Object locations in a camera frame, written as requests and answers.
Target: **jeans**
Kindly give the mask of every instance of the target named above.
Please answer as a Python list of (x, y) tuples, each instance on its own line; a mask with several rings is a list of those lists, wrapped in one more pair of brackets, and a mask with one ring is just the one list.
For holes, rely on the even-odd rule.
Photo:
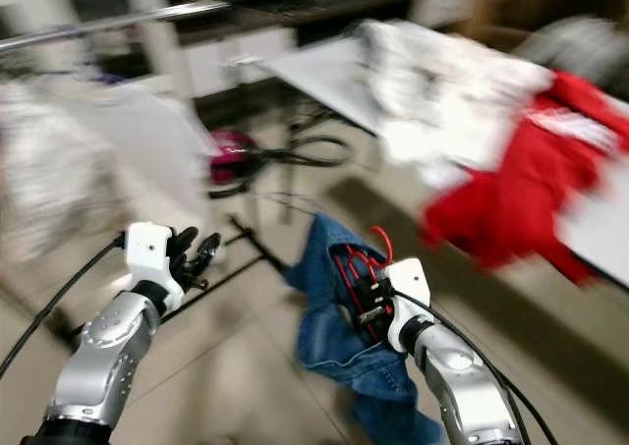
[[(308, 296), (298, 336), (297, 354), (305, 368), (356, 392), (352, 417), (375, 445), (429, 445), (440, 441), (441, 428), (416, 409), (418, 391), (405, 366), (406, 355), (375, 344), (358, 332), (339, 305), (356, 313), (333, 256), (347, 262), (346, 244), (384, 260), (361, 238), (325, 214), (317, 214), (301, 260), (286, 281)], [(359, 273), (367, 273), (357, 266)]]

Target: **denim fabric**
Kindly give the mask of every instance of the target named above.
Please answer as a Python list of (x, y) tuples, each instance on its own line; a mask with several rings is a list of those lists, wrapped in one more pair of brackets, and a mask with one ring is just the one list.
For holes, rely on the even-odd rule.
[[(357, 393), (352, 416), (375, 445), (429, 445), (440, 441), (441, 429), (417, 412), (418, 392), (400, 355), (373, 344), (343, 316), (339, 305), (354, 313), (354, 304), (333, 259), (346, 266), (349, 244), (366, 255), (384, 257), (325, 214), (317, 214), (302, 259), (285, 276), (308, 296), (308, 309), (298, 337), (298, 356), (312, 371)], [(365, 267), (357, 267), (365, 274)]]

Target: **clothes rack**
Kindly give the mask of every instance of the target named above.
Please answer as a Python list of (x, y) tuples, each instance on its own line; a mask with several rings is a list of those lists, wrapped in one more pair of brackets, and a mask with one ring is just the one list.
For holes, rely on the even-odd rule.
[(224, 1), (196, 1), (177, 6), (169, 6), (167, 8), (159, 8), (145, 13), (133, 13), (131, 15), (60, 27), (44, 32), (17, 35), (9, 39), (0, 40), (0, 54), (21, 47), (73, 37), (84, 37), (102, 30), (125, 28), (139, 23), (148, 23), (151, 21), (180, 21), (197, 16), (215, 14), (227, 10), (229, 6), (229, 3)]

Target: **metal rod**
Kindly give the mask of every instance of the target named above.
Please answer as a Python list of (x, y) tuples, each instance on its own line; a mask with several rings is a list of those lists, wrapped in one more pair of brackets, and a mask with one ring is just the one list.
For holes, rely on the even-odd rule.
[(0, 40), (0, 53), (44, 42), (53, 42), (71, 37), (82, 37), (100, 30), (125, 28), (127, 26), (147, 23), (149, 21), (176, 21), (209, 13), (218, 13), (226, 10), (228, 7), (229, 3), (225, 3), (223, 1), (197, 1), (194, 3), (185, 3), (183, 5), (160, 8), (146, 13), (134, 13), (132, 15), (120, 16), (117, 18), (80, 23), (77, 25), (61, 27), (57, 30), (18, 35), (9, 39)]

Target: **white cabinet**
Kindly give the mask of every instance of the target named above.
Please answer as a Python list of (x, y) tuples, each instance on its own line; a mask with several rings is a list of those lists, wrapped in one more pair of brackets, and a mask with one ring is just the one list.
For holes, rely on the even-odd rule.
[[(268, 28), (185, 47), (193, 97), (203, 97), (238, 85), (268, 78), (256, 62), (276, 57), (294, 47), (293, 30)], [(237, 63), (238, 70), (231, 69)]]

